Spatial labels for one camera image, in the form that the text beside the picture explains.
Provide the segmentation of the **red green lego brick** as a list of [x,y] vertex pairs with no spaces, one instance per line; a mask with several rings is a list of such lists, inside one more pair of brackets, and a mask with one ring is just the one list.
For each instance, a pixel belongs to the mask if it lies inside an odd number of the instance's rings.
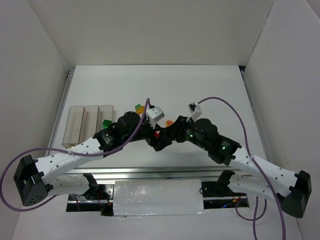
[[161,135],[161,132],[160,132],[160,131],[156,131],[156,132],[154,133],[154,136],[155,136],[156,139],[159,139],[159,138],[160,138],[160,135]]

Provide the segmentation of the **green printed lego brick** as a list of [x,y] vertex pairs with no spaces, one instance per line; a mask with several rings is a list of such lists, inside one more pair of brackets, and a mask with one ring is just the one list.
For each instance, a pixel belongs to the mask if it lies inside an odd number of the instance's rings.
[[102,128],[107,129],[113,122],[111,120],[104,119],[102,122]]

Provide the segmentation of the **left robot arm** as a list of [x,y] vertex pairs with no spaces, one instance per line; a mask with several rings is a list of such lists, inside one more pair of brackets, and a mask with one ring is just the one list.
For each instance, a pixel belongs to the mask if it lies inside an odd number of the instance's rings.
[[48,196],[64,194],[95,196],[99,185],[92,174],[66,176],[65,173],[115,154],[130,142],[145,140],[157,150],[161,130],[157,122],[164,116],[158,107],[149,108],[142,115],[128,111],[108,128],[68,150],[56,149],[53,155],[37,159],[25,154],[13,176],[22,205],[34,206]]

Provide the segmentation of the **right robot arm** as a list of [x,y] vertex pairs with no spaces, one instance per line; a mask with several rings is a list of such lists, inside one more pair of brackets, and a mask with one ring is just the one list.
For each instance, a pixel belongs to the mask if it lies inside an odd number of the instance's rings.
[[158,138],[167,144],[188,141],[207,151],[209,158],[217,164],[250,175],[245,177],[231,170],[223,171],[217,180],[223,191],[278,200],[286,214],[295,218],[304,216],[312,192],[311,176],[303,170],[294,172],[250,155],[238,142],[219,134],[209,119],[191,121],[179,116],[172,125],[160,131]]

